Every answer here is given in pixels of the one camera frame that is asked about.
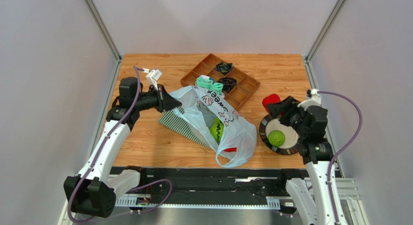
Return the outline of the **orange red wrinkled fruit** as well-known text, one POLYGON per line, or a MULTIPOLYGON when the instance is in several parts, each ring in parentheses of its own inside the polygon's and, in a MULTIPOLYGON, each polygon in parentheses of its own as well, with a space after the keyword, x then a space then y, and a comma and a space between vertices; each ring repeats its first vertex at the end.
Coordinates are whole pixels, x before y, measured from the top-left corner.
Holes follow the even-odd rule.
POLYGON ((227 152, 227 153, 232 153, 236 151, 237 151, 236 147, 229 147, 229 148, 224 149, 224 152, 227 152))

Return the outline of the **red bell pepper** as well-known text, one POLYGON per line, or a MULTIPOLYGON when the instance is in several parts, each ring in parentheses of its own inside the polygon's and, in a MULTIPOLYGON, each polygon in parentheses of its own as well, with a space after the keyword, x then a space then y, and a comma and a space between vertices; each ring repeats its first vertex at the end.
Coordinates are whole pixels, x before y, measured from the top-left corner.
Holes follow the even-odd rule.
POLYGON ((271 95, 268 95, 267 97, 265 97, 262 100, 262 105, 265 108, 266 112, 270 113, 269 109, 268 109, 268 105, 269 104, 274 104, 274 103, 279 103, 280 101, 281 101, 281 99, 277 94, 271 94, 271 95))

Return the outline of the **light blue printed plastic bag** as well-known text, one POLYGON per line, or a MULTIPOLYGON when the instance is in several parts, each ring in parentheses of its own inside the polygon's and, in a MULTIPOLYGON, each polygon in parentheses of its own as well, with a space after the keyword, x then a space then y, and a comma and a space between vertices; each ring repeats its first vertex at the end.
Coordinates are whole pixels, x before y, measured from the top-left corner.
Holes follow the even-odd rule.
POLYGON ((234 168, 245 164, 254 154, 257 143, 256 126, 248 122, 227 100, 213 90, 186 86, 170 95, 181 102, 173 113, 185 121, 198 140, 223 156, 234 168))

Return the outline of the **green custard apple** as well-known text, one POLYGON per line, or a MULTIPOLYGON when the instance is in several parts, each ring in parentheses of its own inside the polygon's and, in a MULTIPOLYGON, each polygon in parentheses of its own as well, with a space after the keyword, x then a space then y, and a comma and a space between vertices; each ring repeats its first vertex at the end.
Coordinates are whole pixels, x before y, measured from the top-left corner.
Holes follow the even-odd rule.
POLYGON ((267 135, 267 139, 272 146, 280 147, 285 143, 286 137, 281 130, 273 130, 267 135))

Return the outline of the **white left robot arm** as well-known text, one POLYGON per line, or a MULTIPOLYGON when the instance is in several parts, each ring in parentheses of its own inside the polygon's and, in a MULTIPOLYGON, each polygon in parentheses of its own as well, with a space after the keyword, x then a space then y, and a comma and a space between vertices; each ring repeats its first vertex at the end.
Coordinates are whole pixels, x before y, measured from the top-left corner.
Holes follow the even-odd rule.
POLYGON ((128 77, 120 81, 119 96, 108 111, 103 133, 90 158, 73 177, 64 182, 68 201, 69 219, 78 223, 76 214, 95 217, 109 217, 116 200, 130 191, 148 187, 146 170, 142 167, 128 166, 118 176, 109 178, 114 160, 121 145, 130 135, 140 112, 156 109, 168 112, 182 105, 167 93, 162 84, 150 85, 147 92, 138 77, 128 77))

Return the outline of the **green watermelon toy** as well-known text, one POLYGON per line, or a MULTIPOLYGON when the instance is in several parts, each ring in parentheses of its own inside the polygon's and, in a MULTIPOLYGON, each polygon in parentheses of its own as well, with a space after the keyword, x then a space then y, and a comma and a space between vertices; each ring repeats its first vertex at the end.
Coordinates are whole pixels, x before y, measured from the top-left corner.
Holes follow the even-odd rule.
POLYGON ((217 117, 214 118, 213 124, 209 129, 214 140, 219 144, 224 131, 224 124, 217 117))

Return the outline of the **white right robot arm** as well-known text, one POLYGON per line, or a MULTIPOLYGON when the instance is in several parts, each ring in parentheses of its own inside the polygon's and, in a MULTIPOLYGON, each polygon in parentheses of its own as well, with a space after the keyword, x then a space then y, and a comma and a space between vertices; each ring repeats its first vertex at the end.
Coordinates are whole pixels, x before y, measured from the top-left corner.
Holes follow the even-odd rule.
POLYGON ((320 97, 299 102, 289 96, 267 105, 271 118, 291 127, 298 135, 298 151, 312 185, 309 192, 304 177, 287 175, 286 192, 292 198, 304 225, 346 225, 335 181, 333 150, 325 138, 327 109, 320 97))

